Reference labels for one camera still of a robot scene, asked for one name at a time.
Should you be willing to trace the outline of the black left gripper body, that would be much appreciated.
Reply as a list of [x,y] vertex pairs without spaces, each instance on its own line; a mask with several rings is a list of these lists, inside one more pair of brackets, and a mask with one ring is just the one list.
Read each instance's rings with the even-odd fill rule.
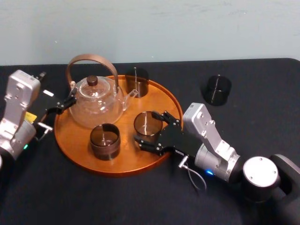
[[43,122],[49,114],[57,113],[58,103],[60,99],[54,93],[46,89],[41,90],[37,99],[27,109],[25,119],[37,128],[38,123]]

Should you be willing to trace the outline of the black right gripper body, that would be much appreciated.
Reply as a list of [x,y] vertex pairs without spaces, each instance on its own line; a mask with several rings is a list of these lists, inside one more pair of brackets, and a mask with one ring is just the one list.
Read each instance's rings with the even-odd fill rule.
[[183,132],[178,125],[169,124],[159,134],[156,153],[161,156],[166,152],[177,152],[180,155],[195,158],[201,146],[200,139],[188,132]]

